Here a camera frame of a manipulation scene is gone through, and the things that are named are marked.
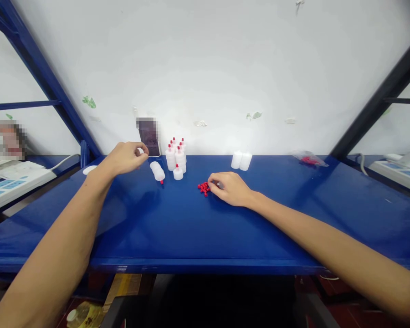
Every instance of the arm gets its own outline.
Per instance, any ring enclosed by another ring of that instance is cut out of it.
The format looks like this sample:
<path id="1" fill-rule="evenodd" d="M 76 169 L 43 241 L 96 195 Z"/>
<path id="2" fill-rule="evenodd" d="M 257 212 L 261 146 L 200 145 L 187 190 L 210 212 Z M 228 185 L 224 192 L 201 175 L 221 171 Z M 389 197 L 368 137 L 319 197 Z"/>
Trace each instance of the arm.
<path id="1" fill-rule="evenodd" d="M 221 181 L 224 190 L 212 181 Z M 381 309 L 410 324 L 410 271 L 332 226 L 254 192 L 233 172 L 212 174 L 211 191 L 264 216 Z"/>
<path id="2" fill-rule="evenodd" d="M 91 171 L 27 259 L 0 302 L 0 327 L 49 327 L 85 273 L 100 212 L 118 174 L 149 157 L 143 143 L 119 143 Z"/>

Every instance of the phone screen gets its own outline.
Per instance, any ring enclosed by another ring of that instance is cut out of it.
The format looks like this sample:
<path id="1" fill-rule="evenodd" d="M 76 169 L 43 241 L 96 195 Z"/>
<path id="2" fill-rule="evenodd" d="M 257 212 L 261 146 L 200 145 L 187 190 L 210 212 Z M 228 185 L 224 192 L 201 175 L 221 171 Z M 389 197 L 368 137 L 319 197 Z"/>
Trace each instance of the phone screen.
<path id="1" fill-rule="evenodd" d="M 138 118 L 138 131 L 140 132 L 141 141 L 149 149 L 150 157 L 161 156 L 158 143 L 157 122 L 154 118 Z"/>

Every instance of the blue table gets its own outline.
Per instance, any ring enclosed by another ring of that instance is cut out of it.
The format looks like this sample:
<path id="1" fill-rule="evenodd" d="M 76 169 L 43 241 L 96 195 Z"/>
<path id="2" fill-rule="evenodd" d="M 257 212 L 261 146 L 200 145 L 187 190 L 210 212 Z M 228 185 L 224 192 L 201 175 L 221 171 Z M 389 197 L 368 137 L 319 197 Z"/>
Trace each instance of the blue table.
<path id="1" fill-rule="evenodd" d="M 325 269 L 256 213 L 207 198 L 197 185 L 230 170 L 230 156 L 188 156 L 187 173 L 155 181 L 148 163 L 115 179 L 90 266 L 109 272 L 314 274 Z M 291 156 L 254 156 L 253 189 L 346 232 L 410 268 L 410 199 L 326 158 L 313 168 Z M 85 176 L 75 173 L 0 224 L 0 272 L 18 271 Z"/>

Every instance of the plastic bag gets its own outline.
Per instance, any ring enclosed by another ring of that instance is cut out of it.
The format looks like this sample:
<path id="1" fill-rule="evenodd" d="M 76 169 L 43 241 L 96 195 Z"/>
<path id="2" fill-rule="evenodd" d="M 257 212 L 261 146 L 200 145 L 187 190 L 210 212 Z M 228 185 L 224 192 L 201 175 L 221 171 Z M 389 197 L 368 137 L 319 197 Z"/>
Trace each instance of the plastic bag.
<path id="1" fill-rule="evenodd" d="M 306 150 L 295 150 L 292 155 L 303 163 L 317 166 L 329 166 L 312 152 Z"/>

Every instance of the hand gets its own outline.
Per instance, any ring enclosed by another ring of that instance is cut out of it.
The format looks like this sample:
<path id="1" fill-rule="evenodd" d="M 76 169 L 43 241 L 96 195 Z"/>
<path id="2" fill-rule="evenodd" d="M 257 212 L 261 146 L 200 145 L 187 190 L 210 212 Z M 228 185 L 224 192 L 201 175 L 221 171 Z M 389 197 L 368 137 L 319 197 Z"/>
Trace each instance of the hand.
<path id="1" fill-rule="evenodd" d="M 212 181 L 223 184 L 223 189 L 220 189 Z M 248 206 L 253 198 L 254 192 L 234 172 L 211 174 L 208 178 L 208 186 L 213 194 L 233 206 Z"/>
<path id="2" fill-rule="evenodd" d="M 144 143 L 120 142 L 92 172 L 103 172 L 114 178 L 118 174 L 132 172 L 148 158 L 149 150 Z"/>

